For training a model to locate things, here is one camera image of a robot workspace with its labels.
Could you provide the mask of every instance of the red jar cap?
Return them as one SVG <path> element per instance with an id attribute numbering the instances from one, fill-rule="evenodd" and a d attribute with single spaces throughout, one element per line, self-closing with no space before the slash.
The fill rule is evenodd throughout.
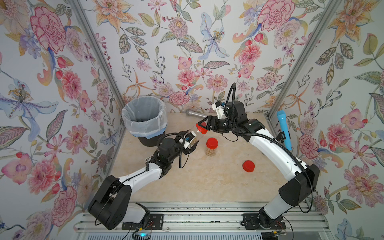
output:
<path id="1" fill-rule="evenodd" d="M 255 169 L 255 164 L 251 160 L 247 160 L 243 163 L 243 169 L 246 172 L 253 172 Z"/>
<path id="2" fill-rule="evenodd" d="M 201 125 L 204 126 L 204 127 L 206 127 L 206 126 L 207 126 L 207 123 L 206 123 L 206 122 L 202 122 Z M 206 129 L 200 127 L 200 126 L 199 126 L 199 123 L 196 123 L 196 127 L 197 127 L 197 130 L 198 130 L 199 132 L 201 132 L 202 134 L 206 134 L 206 133 L 208 132 L 208 130 L 206 130 Z"/>
<path id="3" fill-rule="evenodd" d="M 218 144 L 217 144 L 217 139 L 216 138 L 214 138 L 214 137 L 208 138 L 208 140 L 207 140 L 207 147 L 209 149 L 215 149 L 215 148 L 217 148 L 217 146 L 218 146 Z"/>

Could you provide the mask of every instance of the clear plastic jar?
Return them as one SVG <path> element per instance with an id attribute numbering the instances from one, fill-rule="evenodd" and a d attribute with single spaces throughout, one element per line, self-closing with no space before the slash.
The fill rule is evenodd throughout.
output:
<path id="1" fill-rule="evenodd" d="M 209 157 L 213 157 L 216 155 L 218 142 L 214 137 L 210 137 L 207 140 L 207 148 L 205 149 L 205 154 Z"/>

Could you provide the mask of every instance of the beige table surface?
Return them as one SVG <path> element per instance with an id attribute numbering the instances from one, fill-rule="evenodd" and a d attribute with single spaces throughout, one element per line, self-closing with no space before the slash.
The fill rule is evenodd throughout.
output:
<path id="1" fill-rule="evenodd" d="M 248 119 L 252 118 L 267 126 L 262 114 L 248 113 Z M 166 133 L 188 130 L 200 119 L 185 113 L 168 113 Z M 204 153 L 205 143 L 210 137 L 218 140 L 218 152 L 214 157 Z M 226 134 L 226 137 L 236 139 L 232 133 Z M 111 174 L 120 177 L 139 170 L 145 166 L 145 158 L 151 156 L 155 149 L 142 145 L 137 137 L 126 131 Z M 255 163 L 253 172 L 243 170 L 242 164 L 246 160 Z M 167 175 L 137 191 L 131 196 L 131 201 L 268 202 L 285 183 L 275 165 L 243 138 L 230 142 L 221 134 L 209 131 L 183 169 L 179 169 L 179 159 L 175 159 Z"/>

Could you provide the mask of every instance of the white arm segment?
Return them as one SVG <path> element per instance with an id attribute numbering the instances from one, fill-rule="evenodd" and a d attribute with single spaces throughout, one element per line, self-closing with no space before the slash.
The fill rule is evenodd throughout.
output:
<path id="1" fill-rule="evenodd" d="M 273 138 L 267 129 L 261 129 L 257 131 L 257 133 Z M 276 144 L 271 143 L 265 138 L 256 136 L 252 136 L 249 139 L 249 143 L 257 147 L 267 158 L 269 158 L 287 181 L 296 177 L 295 172 L 301 172 L 300 168 L 295 165 L 293 159 Z M 305 162 L 301 165 L 304 169 L 306 168 Z"/>
<path id="2" fill-rule="evenodd" d="M 119 181 L 123 182 L 128 178 L 132 178 L 125 181 L 123 184 L 130 186 L 132 189 L 131 194 L 134 194 L 148 183 L 158 180 L 161 176 L 161 171 L 162 170 L 157 164 L 150 162 L 149 171 L 146 171 L 146 168 L 144 167 L 127 176 L 119 177 Z M 145 210 L 142 207 L 137 204 L 128 204 L 127 212 L 125 213 L 122 222 L 139 223 L 143 219 L 144 215 Z"/>

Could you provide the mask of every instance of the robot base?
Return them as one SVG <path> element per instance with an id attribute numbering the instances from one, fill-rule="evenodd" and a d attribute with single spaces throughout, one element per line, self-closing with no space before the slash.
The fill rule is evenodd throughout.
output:
<path id="1" fill-rule="evenodd" d="M 149 215 L 149 221 L 152 223 L 152 230 L 162 230 L 163 229 L 163 221 L 164 221 L 164 214 L 150 214 Z M 122 230 L 129 230 L 132 228 L 132 230 L 136 230 L 142 227 L 141 223 L 132 223 L 132 222 L 123 222 L 121 229 Z"/>
<path id="2" fill-rule="evenodd" d="M 259 215 L 258 213 L 257 214 L 243 214 L 242 225 L 244 224 L 246 230 L 264 229 L 260 226 L 259 219 L 257 218 L 258 215 Z M 283 229 L 286 229 L 285 222 L 284 222 L 282 216 L 279 216 L 278 218 L 276 218 L 275 221 L 278 221 L 281 224 L 281 226 L 279 224 L 277 224 L 276 222 L 273 222 L 265 229 L 281 230 L 281 227 L 283 227 Z"/>

